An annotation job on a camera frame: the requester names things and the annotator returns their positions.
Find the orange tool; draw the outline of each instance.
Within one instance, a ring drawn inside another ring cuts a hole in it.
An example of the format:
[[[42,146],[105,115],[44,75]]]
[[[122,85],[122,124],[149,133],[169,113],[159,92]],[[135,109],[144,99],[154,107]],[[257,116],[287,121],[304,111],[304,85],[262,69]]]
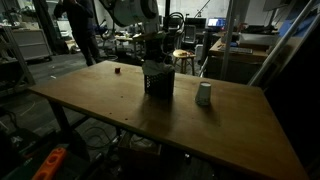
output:
[[[42,163],[32,180],[51,180],[61,166],[67,155],[65,148],[59,147],[51,151],[46,160]]]

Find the stool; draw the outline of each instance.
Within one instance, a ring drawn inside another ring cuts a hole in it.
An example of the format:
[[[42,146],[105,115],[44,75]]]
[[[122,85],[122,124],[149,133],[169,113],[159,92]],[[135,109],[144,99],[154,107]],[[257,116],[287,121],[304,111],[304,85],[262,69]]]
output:
[[[194,58],[196,57],[196,55],[194,54],[190,54],[188,51],[184,51],[181,49],[177,49],[173,52],[173,56],[174,56],[174,63],[173,66],[176,66],[178,60],[181,60],[181,66],[180,66],[180,73],[182,74],[186,74],[187,72],[187,61],[188,59],[191,60],[191,68],[192,68],[192,75],[195,75],[194,72]]]

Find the white cup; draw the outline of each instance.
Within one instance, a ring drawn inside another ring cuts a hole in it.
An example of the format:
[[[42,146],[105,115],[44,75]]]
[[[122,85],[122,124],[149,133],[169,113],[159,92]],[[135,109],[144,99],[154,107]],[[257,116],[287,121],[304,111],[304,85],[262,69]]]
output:
[[[208,106],[211,102],[211,84],[200,82],[195,101],[200,106]]]

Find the black pants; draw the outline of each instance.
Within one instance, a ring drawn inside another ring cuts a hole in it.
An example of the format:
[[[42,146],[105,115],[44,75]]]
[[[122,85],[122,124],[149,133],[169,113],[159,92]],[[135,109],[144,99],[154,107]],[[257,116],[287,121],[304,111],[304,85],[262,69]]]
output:
[[[72,33],[74,40],[78,44],[88,66],[93,65],[92,57],[96,63],[101,62],[97,40],[92,33],[78,34]]]

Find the person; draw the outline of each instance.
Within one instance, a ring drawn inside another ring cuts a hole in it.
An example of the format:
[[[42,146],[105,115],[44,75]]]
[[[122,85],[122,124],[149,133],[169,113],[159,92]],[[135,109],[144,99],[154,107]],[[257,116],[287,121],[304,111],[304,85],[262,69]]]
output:
[[[96,63],[101,62],[89,0],[59,0],[55,6],[54,15],[60,18],[64,12],[67,13],[73,38],[84,55],[87,66],[93,65],[92,57]]]

